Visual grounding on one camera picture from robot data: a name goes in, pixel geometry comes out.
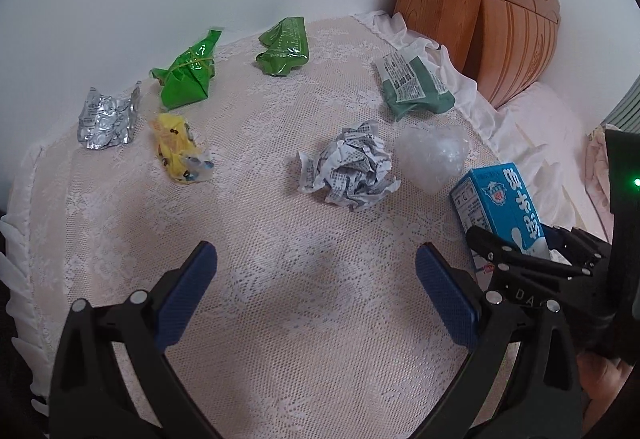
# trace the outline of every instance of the blue box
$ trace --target blue box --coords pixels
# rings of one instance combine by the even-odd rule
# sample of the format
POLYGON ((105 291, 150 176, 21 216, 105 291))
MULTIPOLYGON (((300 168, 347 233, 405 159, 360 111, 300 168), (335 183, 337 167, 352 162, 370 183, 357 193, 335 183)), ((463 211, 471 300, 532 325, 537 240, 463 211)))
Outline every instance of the blue box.
MULTIPOLYGON (((550 258, 542 223, 513 163, 470 170, 450 196, 465 233, 473 225, 481 226, 514 242, 527 255, 550 258)), ((478 284, 486 291, 494 265, 474 251, 471 256, 478 284)))

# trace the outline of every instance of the logo on carton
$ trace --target logo on carton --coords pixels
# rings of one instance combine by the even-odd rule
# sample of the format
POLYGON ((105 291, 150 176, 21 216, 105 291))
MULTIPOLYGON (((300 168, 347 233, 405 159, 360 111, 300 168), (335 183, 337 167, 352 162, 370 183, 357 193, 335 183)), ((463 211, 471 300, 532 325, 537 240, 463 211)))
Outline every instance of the logo on carton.
POLYGON ((503 206, 507 202, 507 189, 502 183, 491 181, 487 188, 482 188, 482 191, 498 206, 503 206))

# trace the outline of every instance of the yellow wrapper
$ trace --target yellow wrapper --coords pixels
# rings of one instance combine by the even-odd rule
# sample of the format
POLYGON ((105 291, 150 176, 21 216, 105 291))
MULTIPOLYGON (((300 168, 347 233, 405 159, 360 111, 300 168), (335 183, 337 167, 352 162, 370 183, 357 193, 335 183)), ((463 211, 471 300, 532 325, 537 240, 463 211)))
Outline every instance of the yellow wrapper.
POLYGON ((213 162, 193 142, 182 116, 160 114, 149 122, 158 140, 158 156, 171 179, 180 183, 206 181, 213 175, 213 162))

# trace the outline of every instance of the silver bolt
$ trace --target silver bolt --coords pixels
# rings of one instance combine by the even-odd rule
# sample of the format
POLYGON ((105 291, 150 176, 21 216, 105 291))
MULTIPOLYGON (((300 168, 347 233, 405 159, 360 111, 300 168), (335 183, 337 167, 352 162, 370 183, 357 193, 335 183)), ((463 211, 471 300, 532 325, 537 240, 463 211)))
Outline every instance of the silver bolt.
POLYGON ((131 296, 129 297, 129 301, 132 304, 142 304, 144 301, 146 300, 146 291, 134 291, 133 293, 131 293, 131 296))
POLYGON ((85 307, 86 300, 84 298, 78 298, 78 300, 73 302, 73 304, 71 305, 71 311, 73 311, 74 313, 79 313, 80 311, 83 311, 85 307))
POLYGON ((502 302, 502 295, 497 291, 487 291, 484 297, 486 298, 487 302, 493 305, 498 305, 500 304, 500 302, 502 302))
POLYGON ((558 304, 558 302, 552 299, 546 301, 546 308, 552 313, 560 312, 560 304, 558 304))

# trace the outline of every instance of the striped fabric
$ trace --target striped fabric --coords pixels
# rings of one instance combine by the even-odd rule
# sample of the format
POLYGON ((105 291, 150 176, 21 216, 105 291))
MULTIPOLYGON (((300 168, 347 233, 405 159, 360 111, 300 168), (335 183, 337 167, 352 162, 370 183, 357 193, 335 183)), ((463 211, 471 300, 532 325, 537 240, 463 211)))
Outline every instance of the striped fabric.
POLYGON ((640 76, 620 103, 606 117, 605 123, 625 132, 640 133, 640 76))

